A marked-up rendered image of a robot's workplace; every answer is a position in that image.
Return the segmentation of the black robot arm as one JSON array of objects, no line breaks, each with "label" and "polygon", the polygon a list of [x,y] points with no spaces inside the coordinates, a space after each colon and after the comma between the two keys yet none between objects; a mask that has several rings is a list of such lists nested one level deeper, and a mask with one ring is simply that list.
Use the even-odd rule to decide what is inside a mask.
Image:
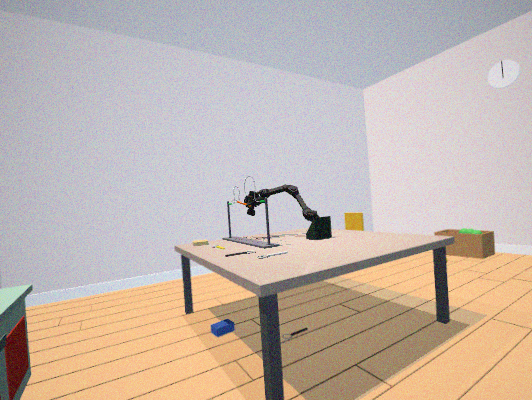
[{"label": "black robot arm", "polygon": [[[312,222],[314,218],[320,217],[320,216],[317,215],[317,211],[311,210],[309,207],[307,207],[307,205],[305,204],[304,200],[302,199],[302,197],[299,194],[297,186],[284,184],[283,186],[279,186],[279,187],[272,188],[272,189],[262,189],[262,190],[257,192],[258,193],[257,194],[257,198],[259,198],[260,201],[263,201],[263,200],[265,200],[265,197],[268,198],[271,195],[274,195],[274,194],[277,194],[277,193],[281,193],[281,192],[284,192],[284,191],[287,192],[288,194],[292,195],[298,201],[299,205],[303,209],[302,213],[303,213],[303,216],[305,217],[305,220]],[[260,194],[260,197],[259,197],[259,194]],[[247,195],[245,197],[245,199],[244,199],[244,202],[246,200],[245,203],[247,204],[248,203],[248,198],[251,199],[251,197],[252,196]]]}]

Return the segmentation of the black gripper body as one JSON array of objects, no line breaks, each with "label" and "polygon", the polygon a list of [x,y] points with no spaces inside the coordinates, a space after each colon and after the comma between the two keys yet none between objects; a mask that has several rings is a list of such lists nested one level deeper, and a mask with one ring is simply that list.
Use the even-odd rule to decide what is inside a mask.
[{"label": "black gripper body", "polygon": [[[256,198],[254,199],[254,191],[250,191],[250,192],[249,192],[249,196],[252,196],[251,199],[257,201],[257,202],[255,201],[255,204],[252,204],[252,206],[254,206],[254,207],[257,207],[257,205],[259,206],[259,204],[260,204],[260,202],[259,202],[260,199],[257,198],[257,194],[258,194],[258,193],[255,192],[255,197],[256,197]],[[248,209],[248,210],[247,210],[247,214],[248,214],[248,215],[251,215],[251,216],[254,216],[254,215],[255,215],[255,210]]]}]

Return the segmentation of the small blue block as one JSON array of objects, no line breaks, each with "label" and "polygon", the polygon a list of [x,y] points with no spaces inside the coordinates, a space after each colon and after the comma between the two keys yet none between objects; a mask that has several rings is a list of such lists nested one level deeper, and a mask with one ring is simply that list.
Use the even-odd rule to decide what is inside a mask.
[{"label": "small blue block", "polygon": [[211,325],[211,333],[216,337],[223,336],[234,331],[234,322],[225,319]]}]

